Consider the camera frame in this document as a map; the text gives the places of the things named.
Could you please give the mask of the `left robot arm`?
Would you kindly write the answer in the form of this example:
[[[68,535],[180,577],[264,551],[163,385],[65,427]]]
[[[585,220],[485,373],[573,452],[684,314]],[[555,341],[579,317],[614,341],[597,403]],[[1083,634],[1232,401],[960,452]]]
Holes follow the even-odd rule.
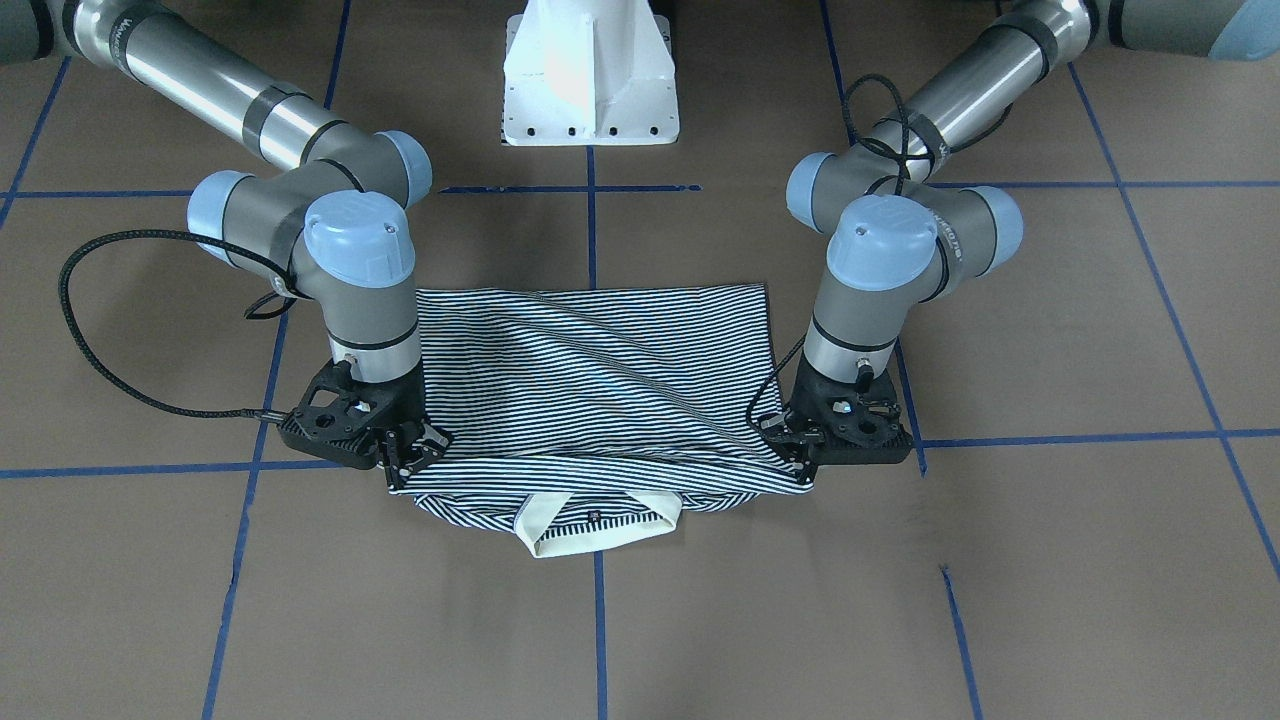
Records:
[[[1257,61],[1277,51],[1275,1],[1015,1],[910,99],[869,73],[893,108],[847,151],[792,170],[795,219],[828,240],[790,400],[751,415],[803,484],[829,465],[896,464],[914,441],[887,366],[913,307],[954,293],[1019,250],[1016,201],[989,186],[941,190],[931,177],[992,135],[1011,105],[1087,49]]]

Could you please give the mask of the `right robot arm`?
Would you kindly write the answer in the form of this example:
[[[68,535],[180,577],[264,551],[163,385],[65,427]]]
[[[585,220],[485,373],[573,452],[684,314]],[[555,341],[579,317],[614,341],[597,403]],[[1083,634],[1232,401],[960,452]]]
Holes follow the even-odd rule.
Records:
[[[399,131],[360,129],[160,1],[3,4],[4,64],[58,53],[118,69],[278,169],[270,178],[214,173],[189,196],[184,231],[110,233],[65,260],[59,302],[92,369],[164,413],[270,423],[293,450],[347,468],[380,468],[392,491],[440,460],[452,438],[425,407],[416,251],[406,215],[433,182],[422,145]],[[142,238],[200,245],[266,281],[283,310],[300,300],[320,306],[330,357],[296,407],[178,407],[105,366],[72,309],[72,273],[93,250]]]

